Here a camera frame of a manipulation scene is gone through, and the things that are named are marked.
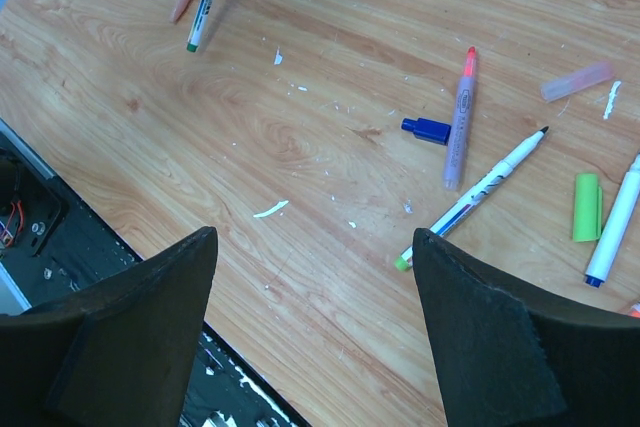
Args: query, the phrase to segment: light green cap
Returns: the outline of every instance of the light green cap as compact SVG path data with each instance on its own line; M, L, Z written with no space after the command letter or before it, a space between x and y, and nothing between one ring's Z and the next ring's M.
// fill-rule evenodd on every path
M409 264L409 262L404 260L402 257L398 257L394 263L395 263L396 269L402 272L411 269L411 264Z
M576 175L573 210L574 242L598 240L602 233L602 187L597 174Z

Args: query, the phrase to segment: red marker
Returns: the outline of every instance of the red marker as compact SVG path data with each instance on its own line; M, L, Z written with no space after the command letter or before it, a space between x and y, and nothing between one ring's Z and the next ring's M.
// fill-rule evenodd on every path
M464 70L458 84L456 105L453 110L447 159L444 164L444 188L447 190L458 190L462 176L464 160L467 155L467 138L469 137L475 83L476 48L471 47L467 52L467 60L464 63Z

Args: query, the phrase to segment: pink marker cap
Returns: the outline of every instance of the pink marker cap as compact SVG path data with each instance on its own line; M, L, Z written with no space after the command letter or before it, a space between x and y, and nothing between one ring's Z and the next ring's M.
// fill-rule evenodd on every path
M597 62L565 77L545 82L540 86L542 98L547 102L561 99L600 82L613 79L615 72L611 62Z

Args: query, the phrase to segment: blue marker cap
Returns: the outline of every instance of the blue marker cap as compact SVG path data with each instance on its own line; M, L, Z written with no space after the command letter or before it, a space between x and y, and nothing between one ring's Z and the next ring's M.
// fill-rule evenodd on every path
M447 145L451 126L429 119L404 119L402 130L413 132L416 139L426 140L435 144Z
M600 280L597 277L593 277L591 275L587 275L584 281L591 287L595 287L596 289L602 285L602 282L604 282L604 280Z

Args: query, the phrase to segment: marker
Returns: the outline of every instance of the marker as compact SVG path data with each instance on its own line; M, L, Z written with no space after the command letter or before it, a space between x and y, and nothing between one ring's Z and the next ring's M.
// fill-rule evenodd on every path
M498 162L487 175L460 197L460 200L444 214L429 230L444 237L451 229L462 222L482 201L498 187L504 179L535 150L549 127L544 127L531 137L524 139L520 145ZM398 270L408 270L413 265L413 247L409 247L395 262Z
M195 52L198 50L202 32L204 32L204 26L207 24L207 18L209 17L209 11L211 10L212 3L213 0L200 0L198 12L196 13L196 18L193 20L193 26L191 27L191 33L189 34L189 40L187 41L187 50L189 52Z
M596 247L587 273L585 282L593 287L600 287L606 282L618 248L631 219L633 208L640 194L640 153L631 164L629 172L624 176L616 201L611 208L600 242Z
M449 146L447 147L447 159L444 163L444 188L447 190L457 190L460 183L464 159L467 155L467 138L469 137L475 83L476 48L471 47L467 52L464 71L458 84Z

